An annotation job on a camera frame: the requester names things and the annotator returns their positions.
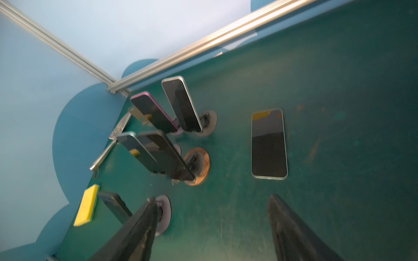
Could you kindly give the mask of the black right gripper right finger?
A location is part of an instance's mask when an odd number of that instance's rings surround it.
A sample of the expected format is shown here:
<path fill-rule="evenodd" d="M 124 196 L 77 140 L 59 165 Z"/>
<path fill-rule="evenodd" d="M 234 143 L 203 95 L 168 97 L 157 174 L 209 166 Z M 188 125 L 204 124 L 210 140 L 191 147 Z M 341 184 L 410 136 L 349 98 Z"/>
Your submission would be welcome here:
<path fill-rule="evenodd" d="M 269 197 L 267 210 L 277 260 L 342 260 L 279 195 Z"/>

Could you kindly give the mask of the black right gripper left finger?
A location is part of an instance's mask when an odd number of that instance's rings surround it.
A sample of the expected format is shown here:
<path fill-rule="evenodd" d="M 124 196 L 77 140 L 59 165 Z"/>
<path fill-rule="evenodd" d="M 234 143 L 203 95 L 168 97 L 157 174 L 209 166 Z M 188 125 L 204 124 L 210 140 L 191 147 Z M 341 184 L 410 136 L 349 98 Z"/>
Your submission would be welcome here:
<path fill-rule="evenodd" d="M 160 221 L 160 207 L 152 197 L 92 257 L 91 261 L 148 261 Z"/>

